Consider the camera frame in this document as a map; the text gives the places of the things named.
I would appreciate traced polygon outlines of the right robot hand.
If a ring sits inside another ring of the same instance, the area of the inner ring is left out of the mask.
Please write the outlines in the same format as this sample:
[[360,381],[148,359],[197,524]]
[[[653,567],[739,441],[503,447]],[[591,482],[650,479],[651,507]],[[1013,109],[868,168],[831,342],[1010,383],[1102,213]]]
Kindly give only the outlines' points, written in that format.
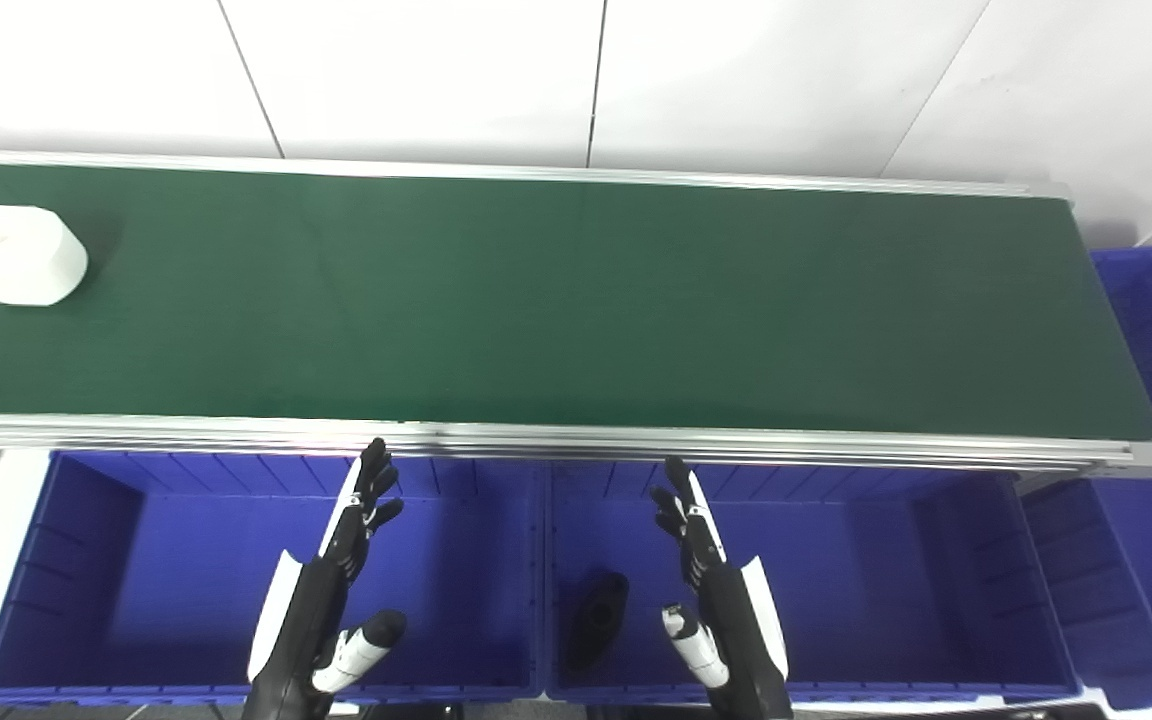
[[681,577],[698,609],[660,611],[672,647],[721,719],[791,719],[783,628],[760,558],[727,559],[698,475],[681,457],[664,460],[669,488],[652,487],[655,524],[679,546]]

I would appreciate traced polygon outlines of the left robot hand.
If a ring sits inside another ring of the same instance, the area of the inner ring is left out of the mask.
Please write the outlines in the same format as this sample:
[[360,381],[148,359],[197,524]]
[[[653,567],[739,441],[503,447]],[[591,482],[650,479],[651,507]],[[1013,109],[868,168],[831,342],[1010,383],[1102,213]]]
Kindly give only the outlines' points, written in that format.
[[340,691],[397,647],[401,611],[342,624],[376,529],[403,509],[399,498],[380,501],[396,483],[387,442],[372,439],[353,461],[314,558],[300,562],[285,551],[278,559],[253,632],[243,719],[325,719]]

